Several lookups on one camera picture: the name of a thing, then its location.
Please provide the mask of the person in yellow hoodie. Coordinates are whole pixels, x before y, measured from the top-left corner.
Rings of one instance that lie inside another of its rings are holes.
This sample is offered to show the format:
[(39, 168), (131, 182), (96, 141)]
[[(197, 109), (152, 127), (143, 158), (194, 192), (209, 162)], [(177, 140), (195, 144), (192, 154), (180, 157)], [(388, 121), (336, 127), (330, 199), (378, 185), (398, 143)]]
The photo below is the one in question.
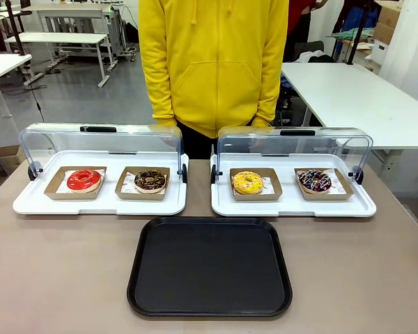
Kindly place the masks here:
[(224, 127), (274, 120), (289, 0), (139, 0), (139, 42), (153, 118), (208, 159)]

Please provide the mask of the white display tray base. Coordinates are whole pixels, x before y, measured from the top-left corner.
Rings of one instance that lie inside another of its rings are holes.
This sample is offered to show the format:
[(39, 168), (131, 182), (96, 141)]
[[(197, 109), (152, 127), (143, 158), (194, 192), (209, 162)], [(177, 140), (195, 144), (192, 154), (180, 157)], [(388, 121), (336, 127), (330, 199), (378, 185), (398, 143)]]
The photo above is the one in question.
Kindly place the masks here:
[[(223, 153), (213, 155), (210, 165), (221, 173), (211, 184), (213, 210), (222, 216), (317, 216), (371, 217), (376, 204), (365, 189), (349, 179), (353, 194), (347, 200), (305, 200), (296, 184), (295, 169), (336, 168), (346, 176), (346, 163), (333, 154), (290, 154), (287, 157), (264, 157), (260, 154)], [(282, 195), (277, 200), (237, 201), (231, 188), (232, 169), (271, 168), (277, 174)]]
[[(185, 207), (187, 185), (178, 171), (186, 166), (186, 155), (178, 158), (175, 152), (139, 152), (116, 154), (105, 151), (65, 150), (50, 158), (39, 158), (43, 172), (24, 188), (15, 199), (13, 209), (18, 214), (117, 214), (135, 216), (170, 216)], [(56, 172), (67, 166), (107, 169), (95, 200), (52, 200), (44, 194)], [(123, 200), (116, 194), (116, 185), (123, 170), (129, 166), (142, 169), (169, 169), (170, 177), (163, 200)]]

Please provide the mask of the black plastic serving tray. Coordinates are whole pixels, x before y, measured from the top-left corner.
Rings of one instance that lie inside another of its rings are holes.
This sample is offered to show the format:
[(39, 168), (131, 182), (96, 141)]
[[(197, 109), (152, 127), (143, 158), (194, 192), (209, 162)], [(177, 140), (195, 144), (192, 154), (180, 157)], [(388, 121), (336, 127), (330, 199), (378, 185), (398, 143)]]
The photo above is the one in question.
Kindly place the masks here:
[(126, 296), (146, 317), (277, 317), (293, 290), (267, 221), (173, 216), (142, 228)]

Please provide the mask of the chocolate donut with sprinkles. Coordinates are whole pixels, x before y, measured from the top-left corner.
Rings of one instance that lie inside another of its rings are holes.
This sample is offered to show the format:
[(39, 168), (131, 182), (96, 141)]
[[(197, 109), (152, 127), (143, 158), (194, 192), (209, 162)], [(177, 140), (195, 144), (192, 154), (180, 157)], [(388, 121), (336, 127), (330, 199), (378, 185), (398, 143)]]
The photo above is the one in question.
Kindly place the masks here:
[(134, 179), (136, 189), (145, 194), (159, 193), (166, 183), (166, 176), (158, 170), (143, 170)]

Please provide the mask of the clear hinged display lid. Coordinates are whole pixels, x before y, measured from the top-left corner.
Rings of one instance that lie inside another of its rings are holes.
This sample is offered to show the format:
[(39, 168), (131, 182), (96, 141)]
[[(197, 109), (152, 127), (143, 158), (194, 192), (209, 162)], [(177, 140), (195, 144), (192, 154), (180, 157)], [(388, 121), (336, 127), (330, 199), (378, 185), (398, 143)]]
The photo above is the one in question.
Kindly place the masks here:
[(178, 170), (182, 169), (184, 155), (182, 133), (176, 126), (39, 122), (23, 129), (18, 139), (29, 164), (31, 180), (45, 172), (51, 157), (66, 151), (121, 155), (170, 153), (178, 163)]
[(307, 154), (312, 159), (333, 156), (357, 179), (369, 159), (373, 139), (352, 127), (225, 127), (219, 131), (216, 174), (229, 161), (257, 162)]

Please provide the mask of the large white table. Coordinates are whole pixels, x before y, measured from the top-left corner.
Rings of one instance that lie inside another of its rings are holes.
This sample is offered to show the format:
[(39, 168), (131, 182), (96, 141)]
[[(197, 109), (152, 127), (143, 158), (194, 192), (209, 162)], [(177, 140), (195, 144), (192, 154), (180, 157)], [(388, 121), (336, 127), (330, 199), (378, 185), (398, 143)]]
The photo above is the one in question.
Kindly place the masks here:
[(325, 127), (352, 127), (375, 150), (418, 150), (418, 101), (360, 65), (283, 63), (281, 71)]

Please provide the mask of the yellow glazed donut with sprinkles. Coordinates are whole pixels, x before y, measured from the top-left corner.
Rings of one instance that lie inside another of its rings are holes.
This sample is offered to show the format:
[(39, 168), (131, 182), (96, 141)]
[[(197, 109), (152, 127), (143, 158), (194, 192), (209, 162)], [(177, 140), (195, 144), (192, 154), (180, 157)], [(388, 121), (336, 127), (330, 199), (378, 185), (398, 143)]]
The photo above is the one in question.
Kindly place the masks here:
[(262, 177), (251, 171), (242, 171), (232, 178), (232, 185), (237, 193), (242, 195), (256, 195), (264, 188)]

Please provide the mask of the white cardboard storage box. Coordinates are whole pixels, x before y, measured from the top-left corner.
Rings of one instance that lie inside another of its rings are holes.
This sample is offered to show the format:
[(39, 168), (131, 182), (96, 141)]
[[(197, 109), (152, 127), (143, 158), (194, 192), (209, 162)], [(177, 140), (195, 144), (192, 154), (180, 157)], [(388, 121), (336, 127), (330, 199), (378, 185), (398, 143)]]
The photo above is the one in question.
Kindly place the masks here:
[(388, 49), (389, 45), (381, 42), (380, 40), (374, 40), (373, 49), (371, 52), (371, 60), (378, 65), (382, 65), (384, 63)]

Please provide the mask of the white table with white legs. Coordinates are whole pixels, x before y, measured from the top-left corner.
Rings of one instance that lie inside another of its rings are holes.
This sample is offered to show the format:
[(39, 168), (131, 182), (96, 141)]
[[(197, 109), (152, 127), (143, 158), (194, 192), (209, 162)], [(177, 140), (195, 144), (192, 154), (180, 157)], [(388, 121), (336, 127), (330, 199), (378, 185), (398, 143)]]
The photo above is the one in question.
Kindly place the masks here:
[(26, 7), (36, 15), (41, 29), (47, 33), (105, 34), (103, 47), (112, 71), (118, 55), (124, 50), (125, 40), (120, 13), (108, 3), (53, 1)]
[(109, 80), (110, 76), (106, 73), (103, 65), (103, 57), (100, 51), (100, 45), (102, 43), (107, 44), (107, 53), (110, 60), (110, 66), (108, 71), (112, 71), (117, 61), (114, 60), (109, 45), (109, 39), (107, 34), (101, 33), (50, 33), (50, 32), (28, 32), (19, 33), (16, 36), (5, 39), (7, 50), (10, 51), (10, 45), (17, 43), (17, 38), (21, 43), (43, 43), (50, 48), (53, 44), (74, 44), (74, 45), (92, 45), (95, 47), (98, 62), (100, 66), (100, 74), (102, 79), (98, 83), (98, 87), (102, 88)]

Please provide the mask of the red glazed donut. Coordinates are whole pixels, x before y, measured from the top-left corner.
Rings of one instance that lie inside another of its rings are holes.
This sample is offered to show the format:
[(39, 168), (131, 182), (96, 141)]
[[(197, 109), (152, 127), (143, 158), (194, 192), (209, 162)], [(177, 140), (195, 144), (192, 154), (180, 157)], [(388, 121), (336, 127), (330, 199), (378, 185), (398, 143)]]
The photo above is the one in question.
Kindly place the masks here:
[(74, 193), (88, 193), (99, 187), (101, 179), (96, 170), (77, 170), (67, 179), (67, 187)]

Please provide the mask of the brown cardboard box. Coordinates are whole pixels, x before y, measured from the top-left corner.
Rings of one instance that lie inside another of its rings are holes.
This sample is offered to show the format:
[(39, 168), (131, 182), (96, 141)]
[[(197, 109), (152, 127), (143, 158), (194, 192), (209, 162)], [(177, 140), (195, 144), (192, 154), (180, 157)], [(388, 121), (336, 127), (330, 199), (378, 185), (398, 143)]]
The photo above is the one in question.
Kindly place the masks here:
[(389, 45), (401, 14), (403, 0), (375, 0), (375, 2), (381, 6), (381, 11), (373, 37), (375, 40)]

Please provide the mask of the dark donut with pink drizzle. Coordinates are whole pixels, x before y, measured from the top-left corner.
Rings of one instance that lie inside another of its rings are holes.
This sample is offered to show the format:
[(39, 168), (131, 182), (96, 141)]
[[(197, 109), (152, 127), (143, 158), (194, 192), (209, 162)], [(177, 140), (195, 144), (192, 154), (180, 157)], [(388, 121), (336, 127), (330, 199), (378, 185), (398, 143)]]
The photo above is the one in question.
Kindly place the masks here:
[(298, 175), (298, 180), (309, 193), (324, 193), (329, 191), (332, 186), (330, 176), (316, 169), (301, 172)]

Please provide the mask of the brown cardboard donut tray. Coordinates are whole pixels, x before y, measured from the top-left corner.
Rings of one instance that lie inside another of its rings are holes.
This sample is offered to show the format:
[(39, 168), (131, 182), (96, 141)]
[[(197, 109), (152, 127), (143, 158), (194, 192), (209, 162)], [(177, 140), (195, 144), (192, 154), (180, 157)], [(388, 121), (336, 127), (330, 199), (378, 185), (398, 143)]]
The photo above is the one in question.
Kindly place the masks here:
[[(143, 170), (158, 170), (167, 178), (166, 186), (159, 193), (145, 194), (139, 192), (135, 185), (135, 175)], [(116, 195), (121, 200), (149, 200), (161, 201), (165, 197), (168, 182), (170, 179), (170, 169), (167, 167), (146, 167), (146, 166), (127, 166), (121, 173), (121, 176), (116, 185)]]
[[(332, 180), (332, 186), (329, 191), (324, 193), (309, 193), (304, 189), (298, 180), (298, 175), (306, 170), (321, 170), (327, 175), (330, 176)], [(299, 186), (302, 196), (305, 200), (308, 201), (344, 201), (349, 199), (351, 195), (354, 194), (354, 191), (349, 185), (347, 179), (341, 174), (337, 168), (295, 168), (295, 181)]]
[[(232, 178), (235, 174), (242, 171), (251, 171), (262, 177), (264, 181), (264, 188), (259, 194), (242, 195), (234, 190)], [(231, 182), (233, 198), (236, 202), (273, 202), (277, 201), (283, 194), (279, 178), (273, 168), (231, 168), (229, 181)]]
[[(99, 187), (88, 193), (74, 193), (67, 187), (67, 179), (77, 170), (96, 170), (102, 179)], [(104, 166), (64, 166), (55, 173), (44, 194), (52, 200), (95, 200), (104, 184), (107, 168)]]

